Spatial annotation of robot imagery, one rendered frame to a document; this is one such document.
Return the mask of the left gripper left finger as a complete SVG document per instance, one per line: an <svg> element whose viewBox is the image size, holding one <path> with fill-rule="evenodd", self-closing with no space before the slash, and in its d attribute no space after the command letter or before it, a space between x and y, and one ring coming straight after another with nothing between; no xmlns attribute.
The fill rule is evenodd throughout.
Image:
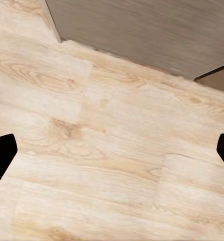
<svg viewBox="0 0 224 241"><path fill-rule="evenodd" d="M14 134L0 137L0 180L18 152Z"/></svg>

